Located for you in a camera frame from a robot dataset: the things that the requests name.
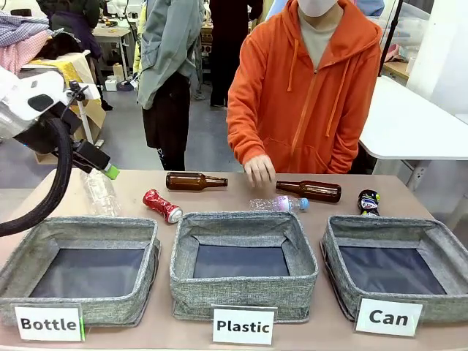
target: hand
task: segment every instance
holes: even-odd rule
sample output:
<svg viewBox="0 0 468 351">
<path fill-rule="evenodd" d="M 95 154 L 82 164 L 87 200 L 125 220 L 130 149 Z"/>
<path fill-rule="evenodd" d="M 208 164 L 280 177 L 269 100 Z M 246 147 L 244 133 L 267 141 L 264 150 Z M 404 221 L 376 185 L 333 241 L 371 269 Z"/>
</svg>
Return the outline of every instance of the hand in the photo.
<svg viewBox="0 0 468 351">
<path fill-rule="evenodd" d="M 264 183 L 275 181 L 275 167 L 267 155 L 253 157 L 244 165 L 244 170 L 252 186 L 263 186 Z"/>
</svg>

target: white face mask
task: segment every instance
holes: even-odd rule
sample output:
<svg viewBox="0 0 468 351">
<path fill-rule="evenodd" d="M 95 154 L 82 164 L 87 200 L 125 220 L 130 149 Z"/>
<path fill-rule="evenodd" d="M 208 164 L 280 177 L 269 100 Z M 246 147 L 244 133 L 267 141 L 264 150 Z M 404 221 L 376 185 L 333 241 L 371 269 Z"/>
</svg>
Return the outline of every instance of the white face mask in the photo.
<svg viewBox="0 0 468 351">
<path fill-rule="evenodd" d="M 306 16 L 320 17 L 336 4 L 338 0 L 298 0 L 299 7 Z"/>
</svg>

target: fabric bin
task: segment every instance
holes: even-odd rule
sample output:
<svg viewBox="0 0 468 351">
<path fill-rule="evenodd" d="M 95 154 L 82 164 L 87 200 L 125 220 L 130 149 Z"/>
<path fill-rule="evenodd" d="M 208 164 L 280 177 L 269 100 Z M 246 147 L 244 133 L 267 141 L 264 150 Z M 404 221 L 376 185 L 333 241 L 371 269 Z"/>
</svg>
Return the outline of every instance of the fabric bin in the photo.
<svg viewBox="0 0 468 351">
<path fill-rule="evenodd" d="M 15 304 L 80 304 L 85 326 L 136 326 L 157 271 L 157 224 L 105 216 L 46 219 L 0 272 L 0 316 Z"/>
<path fill-rule="evenodd" d="M 332 216 L 322 253 L 351 320 L 370 298 L 422 303 L 422 322 L 468 321 L 468 251 L 441 222 Z"/>
<path fill-rule="evenodd" d="M 277 322 L 306 322 L 317 261 L 294 214 L 186 214 L 170 260 L 173 314 L 210 320 L 212 305 L 277 307 Z"/>
</svg>

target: black pole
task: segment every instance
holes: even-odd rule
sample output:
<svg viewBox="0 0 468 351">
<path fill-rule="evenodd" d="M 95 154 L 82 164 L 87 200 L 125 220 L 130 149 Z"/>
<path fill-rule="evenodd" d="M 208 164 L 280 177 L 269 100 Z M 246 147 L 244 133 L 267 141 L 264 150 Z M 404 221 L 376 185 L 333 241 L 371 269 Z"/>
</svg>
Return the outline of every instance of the black pole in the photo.
<svg viewBox="0 0 468 351">
<path fill-rule="evenodd" d="M 392 24 L 390 25 L 390 31 L 388 32 L 387 42 L 383 48 L 382 57 L 380 58 L 380 70 L 379 77 L 382 75 L 382 68 L 385 63 L 385 57 L 387 57 L 388 49 L 392 43 L 393 34 L 395 34 L 396 26 L 398 25 L 398 17 L 400 17 L 401 7 L 403 6 L 403 0 L 398 0 L 398 5 L 396 5 L 395 16 L 393 17 Z"/>
</svg>

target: brown glass bottle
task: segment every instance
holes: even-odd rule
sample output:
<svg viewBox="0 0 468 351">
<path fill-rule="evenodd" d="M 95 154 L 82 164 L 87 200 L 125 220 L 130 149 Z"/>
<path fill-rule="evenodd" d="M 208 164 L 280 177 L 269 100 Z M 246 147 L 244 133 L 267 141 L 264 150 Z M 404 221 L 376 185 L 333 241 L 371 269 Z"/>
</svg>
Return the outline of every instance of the brown glass bottle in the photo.
<svg viewBox="0 0 468 351">
<path fill-rule="evenodd" d="M 338 184 L 320 183 L 319 181 L 277 181 L 276 188 L 293 192 L 311 200 L 337 203 L 341 198 L 341 187 Z"/>
<path fill-rule="evenodd" d="M 226 178 L 208 177 L 202 173 L 169 172 L 166 187 L 170 190 L 195 190 L 227 186 Z"/>
</svg>

